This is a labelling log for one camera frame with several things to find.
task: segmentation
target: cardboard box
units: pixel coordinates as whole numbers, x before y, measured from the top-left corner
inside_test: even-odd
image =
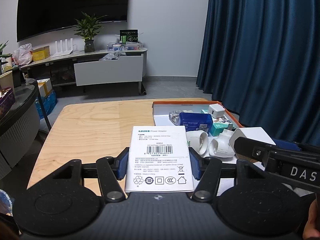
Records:
[[[184,126],[134,126],[125,192],[194,191]]]
[[[202,113],[207,114],[208,111],[205,109],[202,109]],[[210,133],[212,136],[218,136],[220,133],[223,132],[223,129],[227,129],[228,125],[232,123],[231,120],[225,114],[223,115],[223,117],[220,117],[220,118],[214,118],[213,116],[211,117],[212,117],[213,125]]]
[[[52,92],[52,85],[50,78],[37,80],[40,95],[46,98]]]
[[[41,47],[32,51],[33,61],[38,61],[50,57],[50,47]]]
[[[138,42],[138,30],[120,30],[120,43]]]

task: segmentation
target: clear plastic bag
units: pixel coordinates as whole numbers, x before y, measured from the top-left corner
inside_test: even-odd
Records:
[[[117,50],[117,51],[109,52],[103,58],[99,59],[99,61],[111,60],[111,59],[119,59],[119,57],[121,57],[121,56],[127,56],[127,54],[122,50]]]
[[[178,125],[179,121],[180,121],[180,113],[185,112],[185,113],[193,113],[192,110],[176,110],[176,111],[172,111],[169,113],[169,120],[174,124],[174,125]]]
[[[22,45],[13,52],[13,59],[17,65],[29,64],[32,61],[32,45],[31,43]]]

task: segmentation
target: white router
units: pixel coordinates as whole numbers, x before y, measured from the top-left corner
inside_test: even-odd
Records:
[[[59,57],[59,56],[65,56],[69,55],[70,53],[73,52],[73,38],[70,39],[71,47],[69,49],[68,47],[68,39],[65,39],[65,48],[66,50],[63,50],[63,45],[62,45],[62,40],[60,40],[60,47],[61,51],[58,51],[58,41],[56,41],[56,53],[53,54],[51,57]]]

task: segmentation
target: table leg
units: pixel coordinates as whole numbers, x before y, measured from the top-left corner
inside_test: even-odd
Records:
[[[141,95],[141,87],[142,87],[142,82],[139,81],[138,82],[138,93],[139,93],[139,95]]]
[[[41,111],[42,111],[43,117],[44,117],[45,122],[47,124],[47,127],[48,127],[48,129],[50,131],[51,130],[51,124],[49,122],[47,113],[45,112],[44,105],[43,105],[43,102],[42,102],[42,99],[41,99],[41,95],[40,95],[40,92],[39,92],[39,88],[38,88],[38,100],[39,100],[39,104],[40,104],[40,107],[41,107]]]

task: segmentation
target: blue curtain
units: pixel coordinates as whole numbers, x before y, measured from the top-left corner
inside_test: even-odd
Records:
[[[320,145],[320,0],[209,0],[197,86],[246,126]]]

